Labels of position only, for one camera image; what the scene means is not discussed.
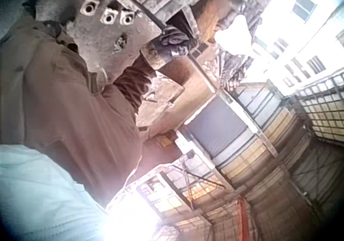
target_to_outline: window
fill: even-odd
[[[294,71],[292,70],[292,68],[288,64],[285,65],[284,67],[289,71],[289,73],[292,74],[292,76],[296,79],[296,81],[301,83],[301,79],[294,74]]]
[[[342,44],[344,47],[344,30],[342,30],[339,34],[336,36],[337,40]]]
[[[295,57],[291,60],[291,62],[294,63],[299,70],[301,70],[301,72],[305,75],[307,79],[311,77],[311,75],[306,70],[304,70],[301,63]]]
[[[296,0],[292,11],[306,22],[313,12],[315,6],[316,5],[311,0]]]
[[[293,87],[294,84],[291,82],[291,80],[289,80],[289,78],[285,78],[283,79],[283,82],[288,86],[288,87]]]
[[[321,62],[321,60],[317,56],[314,56],[313,58],[308,60],[307,64],[310,66],[310,68],[313,70],[315,74],[318,74],[326,70],[324,64]]]

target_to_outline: bolt hole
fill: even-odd
[[[89,3],[86,8],[85,8],[85,11],[87,13],[91,13],[93,11],[93,9],[96,7],[96,5],[94,3]]]
[[[107,16],[105,19],[107,22],[110,22],[112,20],[112,16]]]

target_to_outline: brown work jacket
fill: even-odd
[[[135,114],[155,71],[140,56],[99,93],[71,43],[28,15],[3,38],[0,142],[47,154],[104,206],[140,161]]]

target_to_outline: metal grate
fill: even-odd
[[[319,81],[297,97],[313,124],[314,133],[344,142],[344,72]]]

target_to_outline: bright light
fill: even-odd
[[[238,15],[228,29],[218,31],[215,41],[232,55],[250,54],[252,37],[249,33],[246,18]]]
[[[146,201],[134,192],[115,203],[108,211],[104,240],[151,240],[160,219]]]

